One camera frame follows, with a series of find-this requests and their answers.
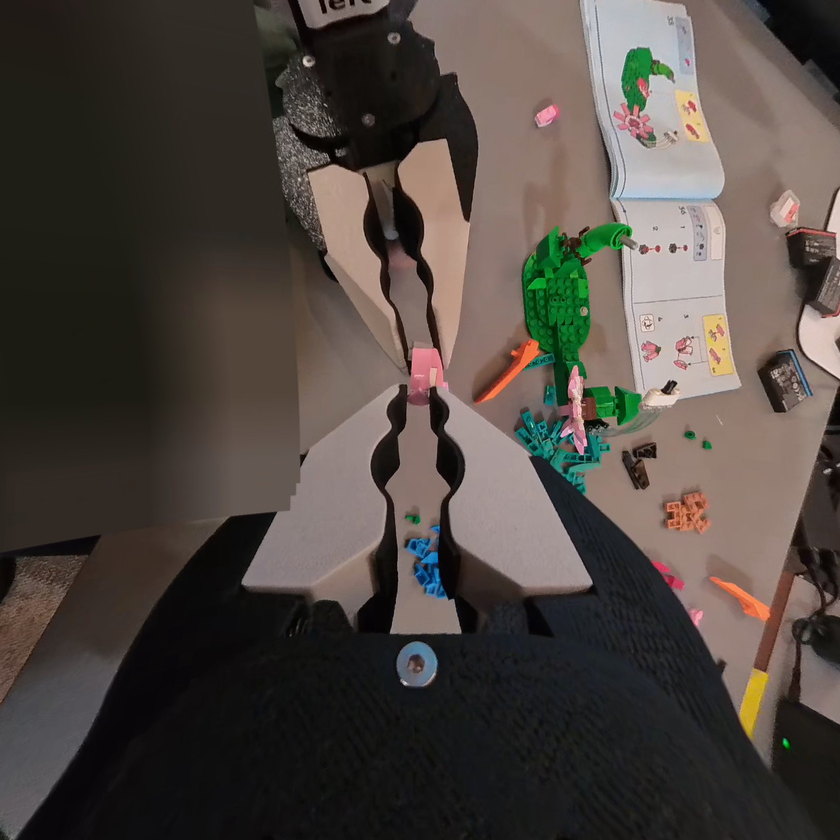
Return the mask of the black battery with red edge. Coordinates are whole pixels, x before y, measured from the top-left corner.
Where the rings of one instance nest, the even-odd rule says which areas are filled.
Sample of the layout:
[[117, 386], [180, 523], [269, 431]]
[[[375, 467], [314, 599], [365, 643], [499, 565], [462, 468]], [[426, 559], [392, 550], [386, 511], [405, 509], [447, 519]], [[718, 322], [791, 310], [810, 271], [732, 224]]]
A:
[[797, 269], [820, 266], [837, 256], [837, 234], [832, 231], [798, 227], [784, 239], [789, 262]]

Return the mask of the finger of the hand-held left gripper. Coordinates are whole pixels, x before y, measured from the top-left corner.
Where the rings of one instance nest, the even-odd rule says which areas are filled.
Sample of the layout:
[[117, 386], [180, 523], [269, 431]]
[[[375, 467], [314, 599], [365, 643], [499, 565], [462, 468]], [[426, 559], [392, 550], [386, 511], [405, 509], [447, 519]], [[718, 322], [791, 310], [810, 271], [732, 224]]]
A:
[[427, 326], [444, 364], [458, 336], [469, 245], [446, 140], [423, 141], [395, 172], [395, 210], [414, 236], [416, 272], [427, 291]]
[[407, 371], [406, 339], [391, 300], [385, 239], [367, 174], [338, 164], [308, 179], [325, 246], [325, 263], [382, 350]]

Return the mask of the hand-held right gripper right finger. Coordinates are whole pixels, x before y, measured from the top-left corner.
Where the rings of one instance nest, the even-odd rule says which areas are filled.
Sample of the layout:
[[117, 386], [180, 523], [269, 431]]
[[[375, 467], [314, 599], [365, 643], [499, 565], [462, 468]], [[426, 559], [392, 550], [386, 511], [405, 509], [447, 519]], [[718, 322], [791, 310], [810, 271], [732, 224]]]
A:
[[434, 434], [448, 488], [438, 562], [459, 630], [475, 632], [498, 604], [588, 592], [592, 578], [526, 450], [437, 387]]

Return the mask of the green lego plant build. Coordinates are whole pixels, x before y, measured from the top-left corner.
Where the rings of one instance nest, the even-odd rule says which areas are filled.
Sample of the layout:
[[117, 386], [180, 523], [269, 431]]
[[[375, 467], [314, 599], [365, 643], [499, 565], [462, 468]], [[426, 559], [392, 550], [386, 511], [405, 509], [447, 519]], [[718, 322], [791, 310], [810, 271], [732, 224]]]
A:
[[622, 387], [586, 387], [581, 350], [592, 327], [591, 294], [586, 268], [604, 249], [638, 250], [626, 224], [586, 227], [576, 236], [553, 227], [537, 244], [521, 273], [523, 311], [538, 350], [553, 357], [553, 378], [562, 420], [555, 438], [571, 443], [580, 455], [588, 443], [586, 424], [613, 418], [614, 435], [650, 425], [679, 399], [676, 381], [645, 395]]

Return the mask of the pile of teal lego pieces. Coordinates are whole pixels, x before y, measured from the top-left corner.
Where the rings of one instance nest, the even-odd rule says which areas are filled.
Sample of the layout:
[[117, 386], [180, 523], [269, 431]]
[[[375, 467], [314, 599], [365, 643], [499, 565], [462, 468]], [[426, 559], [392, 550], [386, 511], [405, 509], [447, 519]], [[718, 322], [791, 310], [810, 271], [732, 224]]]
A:
[[571, 435], [561, 437], [561, 421], [549, 427], [544, 420], [535, 420], [528, 410], [521, 412], [520, 419], [514, 434], [529, 455], [544, 459], [574, 489], [585, 495], [588, 473], [600, 468], [603, 456], [611, 451], [611, 446], [601, 435], [587, 433], [584, 449], [579, 452]]

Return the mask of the orange lego leaf piece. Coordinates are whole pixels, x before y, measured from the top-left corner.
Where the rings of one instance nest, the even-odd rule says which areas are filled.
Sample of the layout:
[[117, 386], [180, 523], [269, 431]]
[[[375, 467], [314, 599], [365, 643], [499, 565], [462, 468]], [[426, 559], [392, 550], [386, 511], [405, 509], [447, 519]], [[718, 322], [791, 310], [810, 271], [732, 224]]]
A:
[[510, 352], [511, 360], [504, 372], [493, 381], [485, 391], [474, 399], [480, 404], [496, 398], [525, 368], [539, 356], [539, 341], [528, 339]]
[[740, 586], [730, 581], [724, 581], [723, 579], [714, 575], [710, 575], [708, 577], [708, 580], [715, 586], [720, 588], [722, 591], [734, 597], [740, 604], [741, 609], [745, 615], [755, 617], [764, 623], [766, 623], [770, 619], [770, 607], [761, 602], [761, 600], [759, 600], [755, 596], [745, 591]]

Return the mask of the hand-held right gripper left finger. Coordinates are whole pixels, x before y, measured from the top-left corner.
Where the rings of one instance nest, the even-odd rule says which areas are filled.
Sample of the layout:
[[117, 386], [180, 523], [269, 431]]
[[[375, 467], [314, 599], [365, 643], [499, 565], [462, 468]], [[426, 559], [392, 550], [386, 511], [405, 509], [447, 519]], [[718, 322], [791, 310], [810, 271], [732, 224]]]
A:
[[390, 386], [309, 449], [244, 588], [337, 602], [358, 628], [392, 627], [398, 546], [386, 485], [400, 466], [406, 409], [406, 385]]

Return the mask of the black power box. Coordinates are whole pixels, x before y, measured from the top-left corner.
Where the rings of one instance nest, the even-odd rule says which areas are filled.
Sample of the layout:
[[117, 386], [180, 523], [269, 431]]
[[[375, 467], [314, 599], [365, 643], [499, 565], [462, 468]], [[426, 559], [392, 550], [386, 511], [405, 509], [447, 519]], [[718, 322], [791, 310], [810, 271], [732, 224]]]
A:
[[807, 804], [838, 810], [839, 725], [799, 701], [776, 709], [772, 769]]

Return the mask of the pile of tan lego pieces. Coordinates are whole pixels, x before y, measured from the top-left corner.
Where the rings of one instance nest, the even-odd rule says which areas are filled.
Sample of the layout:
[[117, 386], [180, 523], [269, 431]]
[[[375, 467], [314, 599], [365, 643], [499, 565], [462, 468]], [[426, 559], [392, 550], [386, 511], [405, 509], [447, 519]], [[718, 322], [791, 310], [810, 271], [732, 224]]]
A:
[[709, 501], [702, 491], [686, 493], [679, 500], [665, 503], [665, 526], [668, 530], [704, 534], [710, 527], [707, 518]]

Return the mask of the pile of blue lego pieces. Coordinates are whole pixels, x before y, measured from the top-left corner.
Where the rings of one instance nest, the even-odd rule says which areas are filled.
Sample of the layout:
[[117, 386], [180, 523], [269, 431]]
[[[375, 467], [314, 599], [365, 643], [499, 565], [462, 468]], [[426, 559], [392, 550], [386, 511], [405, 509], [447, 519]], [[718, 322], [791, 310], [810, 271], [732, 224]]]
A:
[[426, 535], [406, 536], [403, 547], [412, 559], [411, 576], [422, 592], [439, 601], [450, 601], [452, 598], [444, 586], [440, 563], [441, 534], [442, 523], [436, 521], [429, 526]]

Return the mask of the lego instruction booklet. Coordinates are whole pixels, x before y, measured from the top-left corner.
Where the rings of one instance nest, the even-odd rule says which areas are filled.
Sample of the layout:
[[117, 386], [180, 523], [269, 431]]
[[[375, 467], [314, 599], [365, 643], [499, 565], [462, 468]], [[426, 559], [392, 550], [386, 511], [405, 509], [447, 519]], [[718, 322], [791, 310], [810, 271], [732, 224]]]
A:
[[632, 229], [623, 305], [640, 392], [683, 397], [740, 387], [725, 298], [725, 183], [702, 111], [690, 16], [677, 3], [581, 2], [610, 201]]

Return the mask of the black battery with blue edge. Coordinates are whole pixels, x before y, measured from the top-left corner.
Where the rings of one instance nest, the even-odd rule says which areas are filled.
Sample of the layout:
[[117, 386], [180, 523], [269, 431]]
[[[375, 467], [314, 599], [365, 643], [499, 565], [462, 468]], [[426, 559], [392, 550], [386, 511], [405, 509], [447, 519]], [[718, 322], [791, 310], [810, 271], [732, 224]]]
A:
[[793, 349], [780, 350], [758, 369], [758, 377], [775, 413], [789, 413], [813, 396]]

